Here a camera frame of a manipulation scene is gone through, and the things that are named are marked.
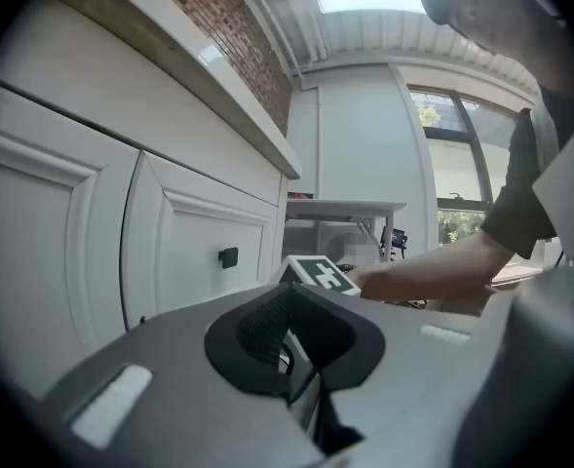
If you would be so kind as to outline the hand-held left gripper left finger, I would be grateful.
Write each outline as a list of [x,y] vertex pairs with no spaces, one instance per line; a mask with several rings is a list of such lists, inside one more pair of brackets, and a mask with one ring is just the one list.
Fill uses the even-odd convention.
[[[246,394],[210,364],[204,338],[222,314],[268,294],[236,292],[149,319],[67,373],[45,396],[47,434],[72,467],[304,467],[324,459],[284,400]],[[104,448],[71,429],[120,372],[151,373]]]

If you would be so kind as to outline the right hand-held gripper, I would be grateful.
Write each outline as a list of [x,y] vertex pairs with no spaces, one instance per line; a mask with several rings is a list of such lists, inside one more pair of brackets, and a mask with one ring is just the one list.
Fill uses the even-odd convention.
[[360,296],[361,289],[325,255],[288,255],[270,280]]

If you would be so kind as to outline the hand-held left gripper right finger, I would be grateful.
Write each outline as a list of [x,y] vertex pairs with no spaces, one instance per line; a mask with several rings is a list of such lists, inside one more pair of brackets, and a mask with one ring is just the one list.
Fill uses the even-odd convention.
[[478,344],[470,374],[485,375],[511,297],[498,292],[478,317],[384,305],[320,288],[290,289],[290,330],[311,366],[316,390],[312,442],[316,457],[360,445],[392,424],[406,425],[410,410],[448,387],[476,391],[460,370]]

